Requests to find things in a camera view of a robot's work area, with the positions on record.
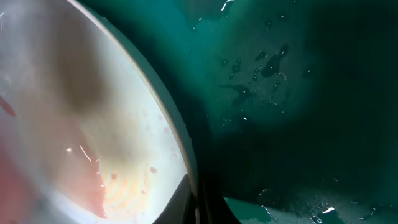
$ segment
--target dark green background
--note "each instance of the dark green background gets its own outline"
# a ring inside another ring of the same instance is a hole
[[[398,223],[398,2],[81,2],[148,59],[226,197],[282,223]]]

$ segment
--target white bowl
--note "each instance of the white bowl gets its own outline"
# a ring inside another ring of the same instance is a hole
[[[93,13],[75,0],[0,2],[4,152],[37,192],[30,199],[49,202],[4,220],[153,223],[186,174],[197,196],[195,156],[170,94]]]

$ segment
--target wet green surface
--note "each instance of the wet green surface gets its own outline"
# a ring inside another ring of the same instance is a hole
[[[82,2],[151,63],[226,197],[280,223],[398,223],[394,1]]]

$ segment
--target green surface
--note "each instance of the green surface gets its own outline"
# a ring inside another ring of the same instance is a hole
[[[82,2],[151,63],[226,197],[398,223],[396,1]]]

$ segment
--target red droplet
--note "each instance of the red droplet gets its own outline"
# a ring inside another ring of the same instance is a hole
[[[2,109],[9,115],[12,117],[15,117],[15,111],[14,109],[11,107],[10,104],[8,104],[3,97],[0,96],[0,106],[2,107]]]
[[[154,174],[157,173],[157,169],[155,169],[155,167],[151,167],[151,168],[149,168],[149,169],[150,169],[150,171],[151,171],[152,173],[154,173]]]

